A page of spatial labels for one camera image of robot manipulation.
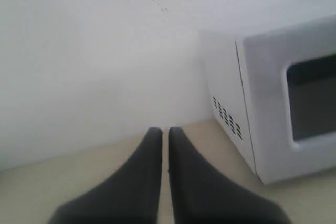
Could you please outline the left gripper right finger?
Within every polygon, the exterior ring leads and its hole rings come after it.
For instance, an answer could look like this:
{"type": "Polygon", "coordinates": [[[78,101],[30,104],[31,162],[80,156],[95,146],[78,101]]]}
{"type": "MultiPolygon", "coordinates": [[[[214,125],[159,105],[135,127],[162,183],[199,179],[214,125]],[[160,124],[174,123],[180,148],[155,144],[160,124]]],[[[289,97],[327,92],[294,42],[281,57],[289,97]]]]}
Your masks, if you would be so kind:
{"type": "Polygon", "coordinates": [[[175,223],[288,223],[274,202],[231,181],[194,147],[180,127],[169,129],[169,178],[175,223]]]}

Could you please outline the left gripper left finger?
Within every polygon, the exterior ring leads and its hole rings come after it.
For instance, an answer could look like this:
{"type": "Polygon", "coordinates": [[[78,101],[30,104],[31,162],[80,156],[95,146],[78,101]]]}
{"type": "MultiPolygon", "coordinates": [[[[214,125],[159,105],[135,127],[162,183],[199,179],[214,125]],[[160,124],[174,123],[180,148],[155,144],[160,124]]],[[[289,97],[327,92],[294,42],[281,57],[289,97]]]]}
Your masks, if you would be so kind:
{"type": "Polygon", "coordinates": [[[148,128],[127,161],[101,184],[59,206],[50,223],[157,223],[162,130],[148,128]]]}

